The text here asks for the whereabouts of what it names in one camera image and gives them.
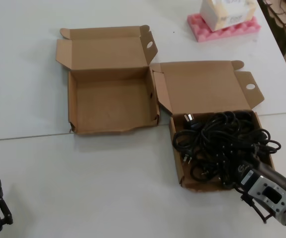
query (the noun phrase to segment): cable bundle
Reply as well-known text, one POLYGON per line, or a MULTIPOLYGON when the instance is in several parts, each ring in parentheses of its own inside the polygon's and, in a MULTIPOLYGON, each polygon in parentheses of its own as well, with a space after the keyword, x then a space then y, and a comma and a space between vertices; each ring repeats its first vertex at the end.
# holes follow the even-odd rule
POLYGON ((254 128, 251 114, 245 111, 216 113, 205 122, 190 114, 185 118, 185 129, 174 135, 172 144, 184 163, 192 162, 190 175, 199 182, 219 176, 224 186, 232 187, 232 170, 239 158, 262 159, 281 148, 267 130, 254 128))

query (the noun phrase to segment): white box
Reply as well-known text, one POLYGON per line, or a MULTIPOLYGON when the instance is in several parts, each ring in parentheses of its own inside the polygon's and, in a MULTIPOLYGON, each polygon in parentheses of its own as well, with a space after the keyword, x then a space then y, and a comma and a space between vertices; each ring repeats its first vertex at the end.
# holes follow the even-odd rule
POLYGON ((212 31, 217 31, 251 20, 256 7, 256 0, 203 0, 200 15, 212 31))

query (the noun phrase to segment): open cardboard box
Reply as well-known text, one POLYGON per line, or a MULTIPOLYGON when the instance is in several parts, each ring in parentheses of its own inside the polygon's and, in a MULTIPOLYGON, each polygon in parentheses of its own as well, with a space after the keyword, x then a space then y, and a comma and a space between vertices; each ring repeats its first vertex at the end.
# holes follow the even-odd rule
POLYGON ((61 29, 56 60, 68 73, 68 119, 77 134, 158 124, 149 26, 61 29))
MULTIPOLYGON (((171 137, 183 129, 185 114, 195 119, 207 119, 213 113, 248 110, 256 128, 261 128, 252 108, 264 97, 250 72, 236 71, 241 61, 170 62, 152 66, 159 103, 172 115, 171 137)), ((219 180, 208 183, 194 181, 190 167, 182 165, 183 158, 173 148, 178 181, 182 187, 194 191, 223 190, 219 180)), ((265 161, 273 167, 272 158, 265 161)))

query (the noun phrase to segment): white table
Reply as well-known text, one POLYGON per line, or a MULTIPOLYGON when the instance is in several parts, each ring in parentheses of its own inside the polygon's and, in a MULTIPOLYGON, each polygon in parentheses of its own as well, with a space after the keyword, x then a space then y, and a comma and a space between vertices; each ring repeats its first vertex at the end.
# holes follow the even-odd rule
MULTIPOLYGON (((286 176, 286 115, 260 119, 283 145, 273 159, 286 176)), ((0 141, 0 179, 14 218, 0 238, 286 237, 235 191, 181 188, 167 126, 0 141)))
POLYGON ((67 73, 55 61, 59 29, 151 26, 154 62, 242 60, 262 90, 260 115, 286 113, 286 64, 266 20, 258 34, 197 43, 186 23, 200 0, 1 0, 0 139, 68 133, 67 73))

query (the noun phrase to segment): cardboard box flap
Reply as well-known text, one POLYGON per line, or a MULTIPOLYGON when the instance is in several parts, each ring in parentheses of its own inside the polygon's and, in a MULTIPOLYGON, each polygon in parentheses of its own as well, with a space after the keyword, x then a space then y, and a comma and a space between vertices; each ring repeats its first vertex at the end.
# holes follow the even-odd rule
POLYGON ((104 38, 120 37, 140 37, 149 32, 149 26, 124 26, 108 28, 84 28, 84 29, 66 29, 61 28, 61 35, 69 40, 92 40, 104 38))
POLYGON ((149 26, 61 29, 56 60, 71 70, 138 68, 157 53, 149 26))
POLYGON ((241 61, 153 65, 159 103, 174 115, 250 110, 264 97, 250 72, 235 72, 243 66, 241 61))

